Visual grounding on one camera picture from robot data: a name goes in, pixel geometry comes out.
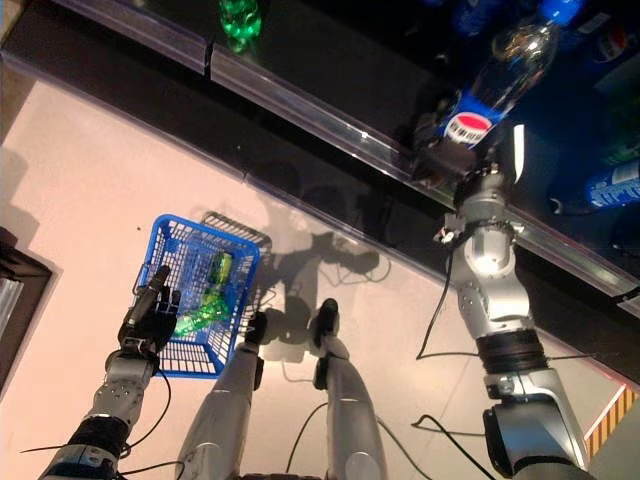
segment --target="bottle cap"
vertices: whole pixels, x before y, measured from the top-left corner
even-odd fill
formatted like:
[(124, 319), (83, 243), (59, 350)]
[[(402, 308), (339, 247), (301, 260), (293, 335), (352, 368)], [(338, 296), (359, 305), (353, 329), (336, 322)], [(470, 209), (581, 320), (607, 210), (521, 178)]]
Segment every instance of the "bottle cap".
[(576, 16), (584, 0), (544, 0), (540, 5), (543, 17), (561, 26), (567, 26)]

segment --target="clear plastic bottle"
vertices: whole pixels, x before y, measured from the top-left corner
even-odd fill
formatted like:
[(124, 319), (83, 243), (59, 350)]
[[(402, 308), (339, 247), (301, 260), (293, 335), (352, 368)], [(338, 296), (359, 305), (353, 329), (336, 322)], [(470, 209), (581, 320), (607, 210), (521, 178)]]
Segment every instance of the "clear plastic bottle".
[(560, 29), (583, 0), (544, 0), (533, 17), (500, 34), (472, 85), (441, 121), (440, 133), (472, 148), (540, 81), (555, 56)]

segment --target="plastic bottle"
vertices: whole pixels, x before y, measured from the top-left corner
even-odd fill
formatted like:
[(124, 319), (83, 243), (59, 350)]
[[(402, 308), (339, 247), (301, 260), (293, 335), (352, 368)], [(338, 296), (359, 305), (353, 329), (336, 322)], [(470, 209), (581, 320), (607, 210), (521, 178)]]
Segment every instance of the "plastic bottle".
[(220, 23), (235, 52), (260, 35), (262, 17), (256, 0), (220, 0)]
[(556, 215), (585, 215), (640, 202), (640, 159), (589, 177), (582, 189), (549, 195)]
[(591, 2), (562, 31), (558, 51), (570, 53), (595, 36), (611, 19), (612, 9), (605, 2)]
[(586, 74), (593, 81), (604, 77), (640, 50), (640, 22), (614, 19), (597, 35), (583, 55)]
[(496, 35), (491, 56), (471, 87), (441, 120), (439, 133), (472, 148), (549, 68), (562, 26), (582, 0), (544, 0), (537, 15)]
[(223, 323), (229, 318), (229, 307), (224, 300), (223, 290), (231, 271), (231, 255), (219, 252), (209, 270), (209, 286), (202, 295), (200, 307), (185, 312), (177, 321), (173, 334), (184, 337), (213, 323)]

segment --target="yellow and black warning stripe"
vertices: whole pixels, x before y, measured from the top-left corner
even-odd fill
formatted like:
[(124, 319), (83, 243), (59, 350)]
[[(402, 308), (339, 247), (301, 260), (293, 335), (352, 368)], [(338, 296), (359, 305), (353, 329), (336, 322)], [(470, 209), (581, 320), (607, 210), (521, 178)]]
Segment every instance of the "yellow and black warning stripe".
[(602, 448), (604, 442), (607, 441), (607, 438), (609, 438), (622, 421), (622, 417), (631, 410), (631, 406), (637, 398), (638, 394), (626, 385), (621, 386), (616, 392), (609, 405), (607, 405), (607, 408), (605, 408), (585, 436), (587, 449), (591, 458)]

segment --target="pepsi logo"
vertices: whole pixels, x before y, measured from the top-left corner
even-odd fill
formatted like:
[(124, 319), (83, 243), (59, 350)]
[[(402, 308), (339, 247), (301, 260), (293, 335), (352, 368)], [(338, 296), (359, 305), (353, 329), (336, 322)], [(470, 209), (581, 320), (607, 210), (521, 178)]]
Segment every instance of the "pepsi logo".
[(473, 112), (454, 115), (445, 129), (445, 135), (456, 143), (475, 145), (491, 130), (491, 121)]

